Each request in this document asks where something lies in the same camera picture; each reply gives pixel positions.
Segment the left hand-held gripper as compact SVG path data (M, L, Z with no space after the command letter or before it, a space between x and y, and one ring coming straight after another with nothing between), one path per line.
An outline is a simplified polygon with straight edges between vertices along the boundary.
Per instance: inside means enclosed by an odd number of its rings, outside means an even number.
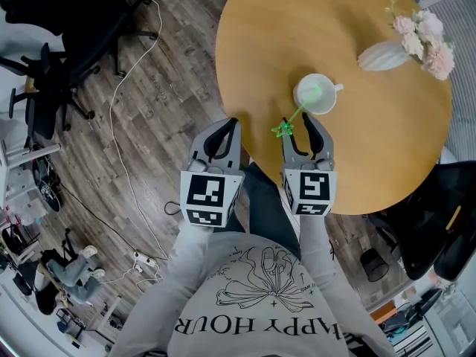
M236 118L217 121L194 138L192 160L181 172L180 208L186 223L209 228L228 224L245 179L243 171L230 169L239 166L241 140Z

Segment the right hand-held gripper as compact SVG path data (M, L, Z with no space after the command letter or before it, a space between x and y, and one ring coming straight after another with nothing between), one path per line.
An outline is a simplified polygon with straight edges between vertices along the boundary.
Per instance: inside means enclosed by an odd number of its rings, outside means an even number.
M338 174L333 170L334 143L325 127L307 112L302 114L312 151L301 152L292 129L282 128L283 188L296 216L326 216L335 202Z

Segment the green stir stick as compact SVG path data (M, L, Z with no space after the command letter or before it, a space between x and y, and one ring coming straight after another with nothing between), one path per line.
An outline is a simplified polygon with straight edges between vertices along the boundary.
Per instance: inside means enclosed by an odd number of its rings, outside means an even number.
M276 133L276 137L280 138L284 135L293 134L293 124L292 121L311 103L315 103L317 99L322 95L322 88L319 86L312 87L307 93L303 94L301 101L298 104L297 110L293 115L286 119L284 118L282 122L272 129L272 132Z

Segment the white mug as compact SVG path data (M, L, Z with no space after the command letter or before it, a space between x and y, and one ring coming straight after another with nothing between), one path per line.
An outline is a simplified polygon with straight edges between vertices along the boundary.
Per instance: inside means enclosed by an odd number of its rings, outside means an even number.
M344 89L343 84L334 84L323 74L308 74L293 90L293 99L298 107L315 115L329 113L337 101L337 93Z

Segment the person's left forearm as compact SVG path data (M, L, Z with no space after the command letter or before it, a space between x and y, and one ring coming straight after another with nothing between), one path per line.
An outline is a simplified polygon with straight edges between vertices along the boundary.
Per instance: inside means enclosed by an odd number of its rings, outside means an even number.
M202 266L213 229L182 221L169 254L164 282L190 298L199 286Z

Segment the person's right forearm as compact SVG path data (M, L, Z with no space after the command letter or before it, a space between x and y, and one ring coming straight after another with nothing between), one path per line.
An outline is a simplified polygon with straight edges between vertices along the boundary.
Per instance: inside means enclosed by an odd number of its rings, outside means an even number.
M323 216L300 216L301 262L324 293L336 276L335 261Z

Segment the person's dark jeans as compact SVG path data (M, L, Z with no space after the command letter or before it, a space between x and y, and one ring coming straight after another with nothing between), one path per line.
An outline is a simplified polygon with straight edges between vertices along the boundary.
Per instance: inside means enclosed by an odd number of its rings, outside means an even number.
M245 168L244 188L249 198L250 234L245 234L233 214L225 230L214 234L216 246L225 252L231 252L233 248L244 251L250 247L262 251L276 246L300 259L300 244L284 211L277 185L255 162Z

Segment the white ribbed vase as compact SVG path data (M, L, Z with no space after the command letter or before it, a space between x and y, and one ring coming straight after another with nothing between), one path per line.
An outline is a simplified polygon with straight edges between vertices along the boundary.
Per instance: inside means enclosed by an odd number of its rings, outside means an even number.
M411 60L398 41L376 43L358 56L358 65L365 71L387 71Z

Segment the white power strip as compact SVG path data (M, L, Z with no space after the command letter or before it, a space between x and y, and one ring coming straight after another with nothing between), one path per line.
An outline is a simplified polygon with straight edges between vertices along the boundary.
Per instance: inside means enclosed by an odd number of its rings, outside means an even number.
M134 258L135 262L145 264L151 268L157 266L157 262L153 258L141 253L140 251L134 253Z

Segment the black waste bin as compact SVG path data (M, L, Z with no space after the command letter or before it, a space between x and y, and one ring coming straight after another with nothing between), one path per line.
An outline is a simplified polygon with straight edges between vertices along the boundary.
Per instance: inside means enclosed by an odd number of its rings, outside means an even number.
M360 257L360 263L370 282L381 280L389 271L389 265L374 248L366 250Z

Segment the person's white printed sweatshirt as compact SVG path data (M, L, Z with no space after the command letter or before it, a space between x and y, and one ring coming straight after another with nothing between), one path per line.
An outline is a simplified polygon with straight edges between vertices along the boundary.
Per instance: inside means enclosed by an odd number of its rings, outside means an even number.
M299 259L262 237L218 234L168 357L376 357L344 331Z

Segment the pink flower bouquet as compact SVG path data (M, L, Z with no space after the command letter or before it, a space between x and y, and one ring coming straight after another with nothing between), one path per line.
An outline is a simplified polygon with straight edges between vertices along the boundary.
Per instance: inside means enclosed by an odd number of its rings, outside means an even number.
M454 70L454 43L446 35L443 22L428 9L400 13L397 0L385 11L393 17L392 28L399 34L405 53L438 80L447 80Z

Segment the black printed board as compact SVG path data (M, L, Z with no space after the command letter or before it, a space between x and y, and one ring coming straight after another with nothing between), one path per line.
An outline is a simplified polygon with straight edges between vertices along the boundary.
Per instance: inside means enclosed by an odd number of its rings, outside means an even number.
M62 207L60 194L60 178L48 156L43 156L33 161L33 179L40 194L55 213L59 213Z

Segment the orange box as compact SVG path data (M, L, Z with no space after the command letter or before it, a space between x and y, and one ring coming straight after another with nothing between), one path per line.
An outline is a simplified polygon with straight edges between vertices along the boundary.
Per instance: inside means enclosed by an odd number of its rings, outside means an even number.
M382 324L397 313L396 305L393 300L380 306L378 309L370 313L371 318L377 323Z

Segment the white desk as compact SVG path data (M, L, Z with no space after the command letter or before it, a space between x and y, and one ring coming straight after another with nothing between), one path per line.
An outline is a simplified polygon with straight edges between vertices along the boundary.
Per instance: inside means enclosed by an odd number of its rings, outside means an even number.
M4 210L7 206L9 172L29 161L58 152L60 149L59 144L54 144L36 151L30 151L27 147L7 150L4 140L0 140L0 210Z

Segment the large black office chair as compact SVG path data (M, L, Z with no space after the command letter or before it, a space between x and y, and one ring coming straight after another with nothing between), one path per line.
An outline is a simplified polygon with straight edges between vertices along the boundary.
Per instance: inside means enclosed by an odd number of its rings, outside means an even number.
M152 0L0 0L9 24L28 24L60 36L62 57L71 82L78 83L98 72L96 62L107 52L118 56L122 36L146 36L156 40L155 32L133 27L132 17L141 4Z

